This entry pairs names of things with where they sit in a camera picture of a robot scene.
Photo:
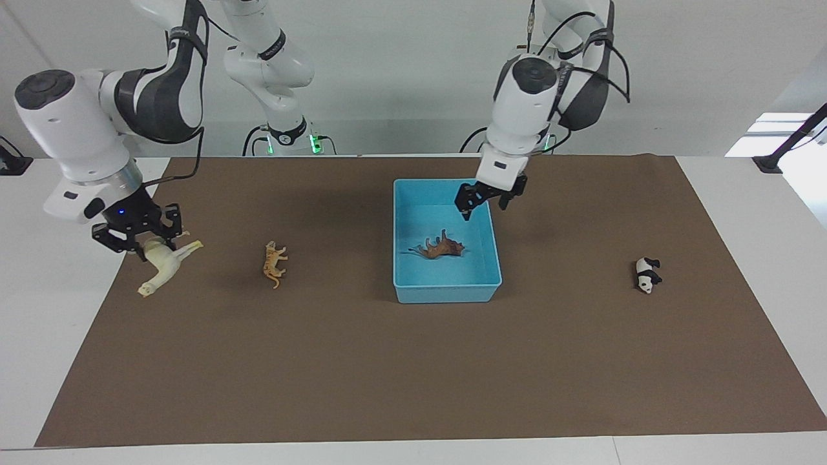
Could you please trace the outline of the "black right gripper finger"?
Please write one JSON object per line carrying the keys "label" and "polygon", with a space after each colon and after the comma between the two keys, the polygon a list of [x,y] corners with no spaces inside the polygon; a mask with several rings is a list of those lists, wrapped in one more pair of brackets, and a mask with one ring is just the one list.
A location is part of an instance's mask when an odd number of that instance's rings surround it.
{"label": "black right gripper finger", "polygon": [[177,251],[175,240],[183,235],[180,204],[171,203],[162,209],[163,243],[172,251]]}
{"label": "black right gripper finger", "polygon": [[109,224],[95,224],[91,229],[92,238],[115,253],[139,253],[141,245],[136,241],[136,233],[132,227],[124,231],[112,229]]}

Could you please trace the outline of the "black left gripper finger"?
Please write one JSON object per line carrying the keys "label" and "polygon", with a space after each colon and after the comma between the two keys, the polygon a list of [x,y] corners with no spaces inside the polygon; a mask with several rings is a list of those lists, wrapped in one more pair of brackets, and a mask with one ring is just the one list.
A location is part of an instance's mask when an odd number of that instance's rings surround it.
{"label": "black left gripper finger", "polygon": [[484,192],[480,183],[462,183],[455,196],[454,204],[464,221],[469,221],[473,211],[485,203]]}
{"label": "black left gripper finger", "polygon": [[528,183],[528,176],[518,176],[514,185],[509,191],[504,191],[499,195],[498,206],[502,211],[508,209],[509,203],[516,197],[520,197],[525,193],[525,188]]}

